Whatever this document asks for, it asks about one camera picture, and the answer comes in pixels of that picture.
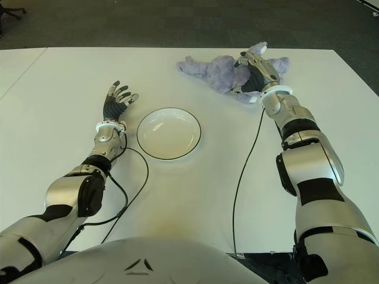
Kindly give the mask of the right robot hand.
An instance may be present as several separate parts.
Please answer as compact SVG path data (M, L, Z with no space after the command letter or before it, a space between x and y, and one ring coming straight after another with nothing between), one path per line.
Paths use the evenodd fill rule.
M246 66L250 77L242 86L233 88L231 93L262 92L280 83L280 76L276 69L260 55L243 51L235 65L236 67Z

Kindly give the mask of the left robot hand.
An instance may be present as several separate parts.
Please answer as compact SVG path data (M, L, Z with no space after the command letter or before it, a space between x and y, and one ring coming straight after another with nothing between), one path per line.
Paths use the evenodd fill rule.
M107 92L102 108L103 120L119 121L129 105L135 103L138 98L138 93L130 92L127 85L120 86L120 81L117 80Z

